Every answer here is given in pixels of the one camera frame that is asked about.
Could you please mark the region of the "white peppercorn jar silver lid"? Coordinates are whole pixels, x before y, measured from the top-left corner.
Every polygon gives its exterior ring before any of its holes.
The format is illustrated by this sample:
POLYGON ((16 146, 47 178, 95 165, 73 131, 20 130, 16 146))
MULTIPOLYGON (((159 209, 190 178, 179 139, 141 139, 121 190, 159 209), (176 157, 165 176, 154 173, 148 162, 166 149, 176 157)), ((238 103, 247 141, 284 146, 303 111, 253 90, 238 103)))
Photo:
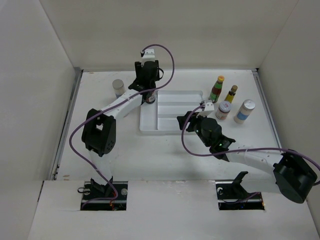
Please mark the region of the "white peppercorn jar silver lid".
POLYGON ((117 99, 126 92, 124 82, 121 79, 115 79, 112 82, 112 87, 117 99))

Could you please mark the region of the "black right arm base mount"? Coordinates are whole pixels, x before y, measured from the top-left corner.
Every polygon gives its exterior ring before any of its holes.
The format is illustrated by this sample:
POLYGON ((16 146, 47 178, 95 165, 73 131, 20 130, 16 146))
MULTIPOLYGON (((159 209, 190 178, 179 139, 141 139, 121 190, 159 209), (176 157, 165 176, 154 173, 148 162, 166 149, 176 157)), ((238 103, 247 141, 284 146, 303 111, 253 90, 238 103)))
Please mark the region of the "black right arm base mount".
POLYGON ((234 179, 215 182, 217 204, 220 211, 265 210, 260 192, 247 192, 242 186, 243 178, 248 174, 241 171, 234 179))

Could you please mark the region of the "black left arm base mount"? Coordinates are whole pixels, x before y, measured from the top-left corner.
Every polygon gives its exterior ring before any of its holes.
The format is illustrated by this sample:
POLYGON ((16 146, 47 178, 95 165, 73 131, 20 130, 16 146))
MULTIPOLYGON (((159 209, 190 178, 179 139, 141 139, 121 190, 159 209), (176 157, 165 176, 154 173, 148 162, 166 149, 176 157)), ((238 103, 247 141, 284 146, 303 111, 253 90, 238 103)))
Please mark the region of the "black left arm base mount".
POLYGON ((86 181, 77 189, 81 194, 81 211, 125 211, 127 209, 128 187, 127 181, 110 179, 115 190, 109 184, 99 184, 93 178, 86 181))

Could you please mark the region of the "dark soy sauce bottle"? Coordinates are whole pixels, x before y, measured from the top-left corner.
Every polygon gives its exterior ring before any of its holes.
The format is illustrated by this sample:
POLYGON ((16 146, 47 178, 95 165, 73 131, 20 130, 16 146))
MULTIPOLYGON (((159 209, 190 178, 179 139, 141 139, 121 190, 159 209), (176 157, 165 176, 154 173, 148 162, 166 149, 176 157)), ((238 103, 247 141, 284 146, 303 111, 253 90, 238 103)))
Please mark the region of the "dark soy sauce bottle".
POLYGON ((148 92, 145 98, 145 102, 147 104, 153 104, 155 100, 156 100, 155 91, 148 92))

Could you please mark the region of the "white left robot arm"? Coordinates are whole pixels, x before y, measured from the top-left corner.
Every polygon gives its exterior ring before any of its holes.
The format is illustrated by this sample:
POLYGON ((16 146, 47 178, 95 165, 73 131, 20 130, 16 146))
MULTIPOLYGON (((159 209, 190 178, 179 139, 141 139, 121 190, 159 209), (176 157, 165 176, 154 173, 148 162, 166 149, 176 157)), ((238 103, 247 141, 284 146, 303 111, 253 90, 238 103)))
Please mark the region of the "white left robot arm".
POLYGON ((117 120, 128 115, 140 105, 155 101, 156 82, 164 71, 159 61, 135 62, 136 78, 128 90, 113 103, 103 109, 91 109, 87 119, 99 114, 84 125, 81 140, 85 148, 103 157, 109 154, 116 144, 117 120))

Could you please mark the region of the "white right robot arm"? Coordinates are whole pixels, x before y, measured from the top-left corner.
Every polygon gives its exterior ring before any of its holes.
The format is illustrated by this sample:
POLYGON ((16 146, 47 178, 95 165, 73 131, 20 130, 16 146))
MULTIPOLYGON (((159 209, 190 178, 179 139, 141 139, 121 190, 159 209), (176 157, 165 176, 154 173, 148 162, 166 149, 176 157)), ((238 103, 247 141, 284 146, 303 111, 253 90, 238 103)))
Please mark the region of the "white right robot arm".
POLYGON ((302 204, 311 189, 320 181, 310 167, 311 159, 291 149, 276 147, 254 148, 241 145, 222 133, 218 122, 199 112, 188 111, 178 116, 182 133, 195 133, 208 148, 208 157, 227 163, 237 163, 262 171, 265 177, 250 177, 241 171, 234 179, 219 183, 216 191, 221 200, 246 201, 259 192, 282 194, 288 200, 302 204))

